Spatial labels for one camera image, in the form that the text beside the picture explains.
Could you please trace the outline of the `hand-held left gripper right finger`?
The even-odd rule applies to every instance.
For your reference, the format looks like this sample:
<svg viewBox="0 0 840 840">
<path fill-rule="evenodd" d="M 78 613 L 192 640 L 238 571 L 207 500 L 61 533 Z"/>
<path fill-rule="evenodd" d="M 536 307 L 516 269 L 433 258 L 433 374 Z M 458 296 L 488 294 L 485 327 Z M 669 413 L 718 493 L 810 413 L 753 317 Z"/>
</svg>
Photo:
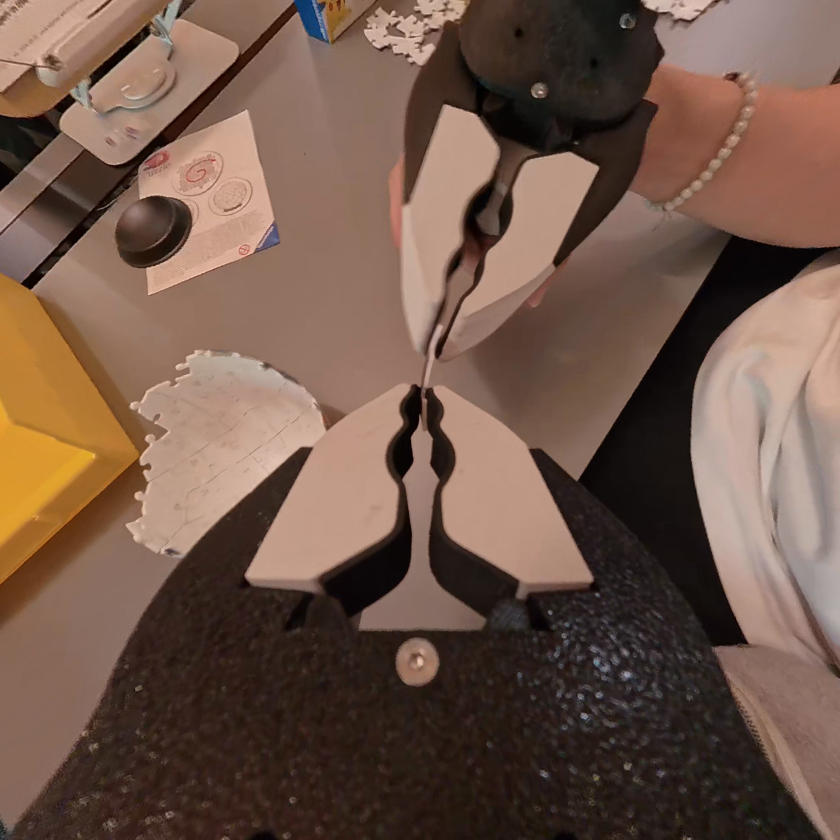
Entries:
<svg viewBox="0 0 840 840">
<path fill-rule="evenodd" d="M 529 447 L 447 387 L 428 389 L 425 407 L 437 477 L 428 556 L 443 590 L 483 617 L 589 590 L 594 575 Z"/>
</svg>

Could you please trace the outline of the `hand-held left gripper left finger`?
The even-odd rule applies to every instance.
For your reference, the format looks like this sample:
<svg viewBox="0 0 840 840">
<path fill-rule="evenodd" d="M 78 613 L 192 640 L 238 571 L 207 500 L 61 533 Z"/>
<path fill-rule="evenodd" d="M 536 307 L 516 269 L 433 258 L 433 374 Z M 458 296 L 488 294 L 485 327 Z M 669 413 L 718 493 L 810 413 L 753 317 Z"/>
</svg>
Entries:
<svg viewBox="0 0 840 840">
<path fill-rule="evenodd" d="M 400 384 L 306 450 L 247 582 L 327 595 L 346 615 L 361 614 L 393 591 L 411 563 L 404 477 L 420 412 L 419 386 Z"/>
</svg>

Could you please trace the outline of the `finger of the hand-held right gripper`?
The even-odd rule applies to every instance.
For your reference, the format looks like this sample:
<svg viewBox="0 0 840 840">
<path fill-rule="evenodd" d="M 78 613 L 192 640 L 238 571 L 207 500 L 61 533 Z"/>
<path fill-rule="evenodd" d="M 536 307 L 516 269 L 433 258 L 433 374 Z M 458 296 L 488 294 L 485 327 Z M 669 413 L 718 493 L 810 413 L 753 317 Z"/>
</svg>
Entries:
<svg viewBox="0 0 840 840">
<path fill-rule="evenodd" d="M 461 303 L 439 355 L 450 361 L 489 338 L 553 273 L 600 167 L 587 160 L 527 160 L 512 185 L 507 231 L 486 253 L 477 286 Z"/>
<path fill-rule="evenodd" d="M 498 142 L 474 112 L 445 104 L 402 206 L 401 289 L 413 347 L 426 354 L 465 240 L 469 206 L 492 181 Z"/>
</svg>

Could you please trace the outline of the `colourful cartoon puzzle ball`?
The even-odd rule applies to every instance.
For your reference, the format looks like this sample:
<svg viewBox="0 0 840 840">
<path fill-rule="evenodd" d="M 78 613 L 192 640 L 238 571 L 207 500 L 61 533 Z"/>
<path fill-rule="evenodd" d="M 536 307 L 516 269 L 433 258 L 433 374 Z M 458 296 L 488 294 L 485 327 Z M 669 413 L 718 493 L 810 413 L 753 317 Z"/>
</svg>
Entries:
<svg viewBox="0 0 840 840">
<path fill-rule="evenodd" d="M 162 434 L 145 438 L 140 517 L 126 528 L 151 552 L 181 560 L 329 421 L 304 386 L 261 360 L 197 350 L 176 370 L 130 405 Z"/>
</svg>

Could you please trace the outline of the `person's right forearm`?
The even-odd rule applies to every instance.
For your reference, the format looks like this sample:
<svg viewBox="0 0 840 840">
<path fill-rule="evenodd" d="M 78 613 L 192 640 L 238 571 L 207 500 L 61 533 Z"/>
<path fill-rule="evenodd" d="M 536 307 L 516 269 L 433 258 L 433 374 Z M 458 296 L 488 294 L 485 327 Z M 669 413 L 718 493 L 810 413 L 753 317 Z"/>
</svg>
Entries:
<svg viewBox="0 0 840 840">
<path fill-rule="evenodd" d="M 657 111 L 631 191 L 654 204 L 700 179 L 730 137 L 747 128 L 711 180 L 678 214 L 767 245 L 839 246 L 839 90 L 757 87 L 661 65 L 647 100 Z"/>
</svg>

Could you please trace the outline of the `pile of white puzzle pieces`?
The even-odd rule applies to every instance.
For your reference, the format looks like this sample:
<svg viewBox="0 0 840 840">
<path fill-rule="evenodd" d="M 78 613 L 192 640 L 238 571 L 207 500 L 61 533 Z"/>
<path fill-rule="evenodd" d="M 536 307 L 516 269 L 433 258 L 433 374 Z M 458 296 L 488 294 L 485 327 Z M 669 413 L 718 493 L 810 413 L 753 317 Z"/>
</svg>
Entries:
<svg viewBox="0 0 840 840">
<path fill-rule="evenodd" d="M 438 34 L 457 23 L 469 1 L 416 1 L 407 16 L 378 7 L 367 17 L 364 37 L 377 51 L 390 51 L 415 67 L 426 65 L 435 52 Z"/>
<path fill-rule="evenodd" d="M 703 15 L 719 1 L 642 1 L 642 4 L 658 15 L 669 16 L 676 22 L 691 22 Z"/>
</svg>

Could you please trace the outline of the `blue puzzle box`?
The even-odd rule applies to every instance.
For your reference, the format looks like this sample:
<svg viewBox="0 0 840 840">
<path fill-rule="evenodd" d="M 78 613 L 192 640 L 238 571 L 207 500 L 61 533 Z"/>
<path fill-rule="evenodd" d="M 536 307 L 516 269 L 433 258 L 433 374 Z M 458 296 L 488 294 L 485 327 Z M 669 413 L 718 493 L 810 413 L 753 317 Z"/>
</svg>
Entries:
<svg viewBox="0 0 840 840">
<path fill-rule="evenodd" d="M 334 43 L 375 1 L 294 1 L 307 35 Z"/>
</svg>

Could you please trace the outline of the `person's right hand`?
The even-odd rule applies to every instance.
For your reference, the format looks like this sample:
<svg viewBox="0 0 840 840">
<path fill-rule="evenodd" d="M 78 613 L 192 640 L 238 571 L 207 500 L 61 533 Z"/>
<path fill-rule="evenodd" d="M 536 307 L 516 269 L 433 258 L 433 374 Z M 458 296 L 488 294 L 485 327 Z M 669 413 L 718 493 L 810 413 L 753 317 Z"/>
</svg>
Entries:
<svg viewBox="0 0 840 840">
<path fill-rule="evenodd" d="M 394 164 L 388 178 L 388 192 L 389 192 L 389 213 L 392 230 L 392 237 L 395 246 L 400 248 L 402 246 L 402 220 L 403 220 L 403 182 L 405 174 L 404 155 L 401 154 L 399 159 Z M 478 239 L 469 234 L 465 245 L 465 254 L 461 258 L 462 267 L 474 270 L 478 267 L 479 258 L 485 255 L 485 246 L 481 245 Z M 548 279 L 544 280 L 542 284 L 525 300 L 523 306 L 526 308 L 538 307 L 542 300 L 548 293 L 550 285 L 559 273 L 562 273 L 569 263 L 570 258 L 561 262 L 558 266 L 553 268 L 549 273 Z"/>
</svg>

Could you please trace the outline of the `printed instruction leaflet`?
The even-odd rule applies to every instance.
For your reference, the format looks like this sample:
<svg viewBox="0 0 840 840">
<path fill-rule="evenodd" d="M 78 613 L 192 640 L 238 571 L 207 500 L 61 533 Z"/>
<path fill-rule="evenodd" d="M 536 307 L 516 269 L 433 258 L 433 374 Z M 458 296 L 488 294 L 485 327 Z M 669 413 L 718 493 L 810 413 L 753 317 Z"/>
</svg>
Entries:
<svg viewBox="0 0 840 840">
<path fill-rule="evenodd" d="M 176 198 L 192 215 L 184 246 L 146 270 L 149 295 L 280 242 L 247 110 L 153 152 L 138 175 L 141 198 Z"/>
</svg>

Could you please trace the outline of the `person's white sweatshirt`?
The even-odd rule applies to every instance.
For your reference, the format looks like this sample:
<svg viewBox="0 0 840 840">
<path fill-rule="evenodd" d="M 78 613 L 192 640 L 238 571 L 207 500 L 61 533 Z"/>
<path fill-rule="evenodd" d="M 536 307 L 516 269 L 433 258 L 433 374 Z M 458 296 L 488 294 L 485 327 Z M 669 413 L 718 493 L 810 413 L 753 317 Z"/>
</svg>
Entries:
<svg viewBox="0 0 840 840">
<path fill-rule="evenodd" d="M 817 259 L 712 345 L 692 398 L 703 524 L 746 644 L 717 656 L 821 838 L 839 837 L 839 262 Z"/>
</svg>

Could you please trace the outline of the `silver monitor base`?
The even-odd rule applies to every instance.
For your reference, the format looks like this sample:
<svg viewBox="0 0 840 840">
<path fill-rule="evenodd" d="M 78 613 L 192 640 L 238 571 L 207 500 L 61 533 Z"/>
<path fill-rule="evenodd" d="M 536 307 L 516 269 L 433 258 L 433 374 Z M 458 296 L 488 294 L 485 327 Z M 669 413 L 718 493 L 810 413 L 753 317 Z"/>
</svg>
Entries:
<svg viewBox="0 0 840 840">
<path fill-rule="evenodd" d="M 236 43 L 183 18 L 148 36 L 63 113 L 60 131 L 101 163 L 139 156 L 239 56 Z"/>
</svg>

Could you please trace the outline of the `black dome stand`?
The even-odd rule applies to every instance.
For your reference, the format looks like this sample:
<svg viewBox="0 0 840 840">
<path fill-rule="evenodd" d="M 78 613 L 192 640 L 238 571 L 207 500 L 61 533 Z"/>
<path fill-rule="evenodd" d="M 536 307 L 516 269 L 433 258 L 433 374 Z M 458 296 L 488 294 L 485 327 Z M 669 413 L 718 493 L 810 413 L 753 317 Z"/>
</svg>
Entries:
<svg viewBox="0 0 840 840">
<path fill-rule="evenodd" d="M 132 203 L 114 231 L 122 262 L 148 269 L 174 257 L 193 228 L 193 213 L 185 201 L 170 196 L 147 196 Z"/>
</svg>

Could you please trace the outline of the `yellow plastic bin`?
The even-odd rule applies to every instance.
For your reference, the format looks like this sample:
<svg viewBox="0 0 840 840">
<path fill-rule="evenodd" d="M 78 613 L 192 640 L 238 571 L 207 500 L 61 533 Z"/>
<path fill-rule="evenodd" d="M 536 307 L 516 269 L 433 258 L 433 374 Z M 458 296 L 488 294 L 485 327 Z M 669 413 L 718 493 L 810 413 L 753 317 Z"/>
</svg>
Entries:
<svg viewBox="0 0 840 840">
<path fill-rule="evenodd" d="M 1 277 L 1 581 L 140 454 L 36 295 Z"/>
</svg>

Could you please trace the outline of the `white monitor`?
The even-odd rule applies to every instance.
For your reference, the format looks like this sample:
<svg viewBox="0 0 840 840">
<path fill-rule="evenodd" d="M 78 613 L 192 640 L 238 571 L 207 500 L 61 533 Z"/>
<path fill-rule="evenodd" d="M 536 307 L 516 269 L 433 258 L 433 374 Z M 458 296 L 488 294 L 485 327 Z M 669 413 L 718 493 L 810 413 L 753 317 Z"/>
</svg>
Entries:
<svg viewBox="0 0 840 840">
<path fill-rule="evenodd" d="M 166 1 L 2 1 L 1 91 L 28 73 L 46 85 L 91 70 L 134 37 Z"/>
</svg>

